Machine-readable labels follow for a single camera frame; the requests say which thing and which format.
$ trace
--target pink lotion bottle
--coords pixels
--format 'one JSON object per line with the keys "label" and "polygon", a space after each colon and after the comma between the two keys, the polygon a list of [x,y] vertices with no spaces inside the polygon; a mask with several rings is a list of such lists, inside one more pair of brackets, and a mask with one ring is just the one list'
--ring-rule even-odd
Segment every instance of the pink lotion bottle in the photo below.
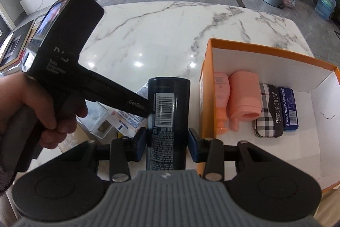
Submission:
{"label": "pink lotion bottle", "polygon": [[222,72],[214,72],[215,78],[215,103],[216,103],[216,133],[223,134],[228,131],[225,127],[227,117],[227,104],[230,96],[228,76]]}

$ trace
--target blue box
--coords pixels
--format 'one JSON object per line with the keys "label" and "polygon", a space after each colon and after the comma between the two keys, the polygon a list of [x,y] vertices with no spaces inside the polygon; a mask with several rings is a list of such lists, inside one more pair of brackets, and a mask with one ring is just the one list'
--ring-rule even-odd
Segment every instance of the blue box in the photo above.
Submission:
{"label": "blue box", "polygon": [[280,95],[283,130],[295,131],[299,128],[298,113],[296,111],[294,92],[290,88],[278,88]]}

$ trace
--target barcode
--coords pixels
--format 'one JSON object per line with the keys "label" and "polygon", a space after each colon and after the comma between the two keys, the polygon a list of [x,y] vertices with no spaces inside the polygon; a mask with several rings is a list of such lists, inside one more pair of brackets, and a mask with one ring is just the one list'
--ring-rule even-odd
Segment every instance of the barcode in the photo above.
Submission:
{"label": "barcode", "polygon": [[172,127],[174,111],[173,93],[156,93],[156,127]]}
{"label": "barcode", "polygon": [[223,77],[215,76],[215,84],[223,83]]}
{"label": "barcode", "polygon": [[289,113],[289,121],[290,125],[297,125],[298,124],[298,118],[296,116],[296,112],[293,110],[288,110]]}

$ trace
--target water bottle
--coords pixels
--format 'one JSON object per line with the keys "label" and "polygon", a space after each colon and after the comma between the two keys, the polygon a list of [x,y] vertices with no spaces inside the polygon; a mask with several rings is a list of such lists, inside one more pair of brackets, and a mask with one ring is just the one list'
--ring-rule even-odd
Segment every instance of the water bottle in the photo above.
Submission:
{"label": "water bottle", "polygon": [[324,19],[329,20],[330,15],[332,14],[334,8],[337,3],[335,0],[318,0],[317,6],[315,7],[315,11]]}

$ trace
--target device screen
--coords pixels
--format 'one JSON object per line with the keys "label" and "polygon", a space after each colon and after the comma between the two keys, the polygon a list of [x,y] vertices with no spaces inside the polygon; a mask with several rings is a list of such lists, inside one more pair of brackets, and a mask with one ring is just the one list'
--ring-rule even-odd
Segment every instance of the device screen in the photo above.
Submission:
{"label": "device screen", "polygon": [[55,3],[50,8],[50,10],[48,11],[46,16],[40,23],[39,27],[35,31],[35,34],[33,35],[33,38],[30,41],[31,45],[34,45],[37,47],[41,46],[42,41],[46,37],[48,31],[50,30],[57,16],[60,14],[62,9],[66,6],[67,2],[68,0],[59,0],[57,3]]}

